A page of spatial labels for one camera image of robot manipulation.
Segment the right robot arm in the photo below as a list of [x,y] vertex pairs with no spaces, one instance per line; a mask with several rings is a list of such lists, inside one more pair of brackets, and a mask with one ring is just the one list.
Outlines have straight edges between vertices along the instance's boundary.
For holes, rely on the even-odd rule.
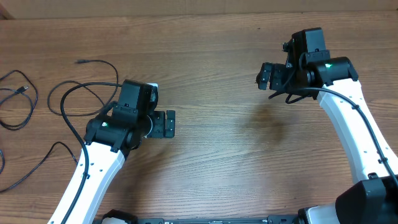
[[285,63],[263,63],[261,90],[286,95],[286,103],[318,101],[330,118],[349,161],[353,185],[333,203],[302,208],[286,223],[396,223],[397,155],[367,104],[350,59],[332,57],[323,30],[304,29],[282,46]]

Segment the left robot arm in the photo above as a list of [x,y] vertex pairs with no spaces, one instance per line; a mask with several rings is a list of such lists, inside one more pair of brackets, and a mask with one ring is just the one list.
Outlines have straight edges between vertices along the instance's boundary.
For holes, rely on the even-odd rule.
[[92,223],[129,153],[145,138],[173,138],[175,111],[158,111],[159,86],[124,80],[118,101],[89,120],[81,155],[50,223]]

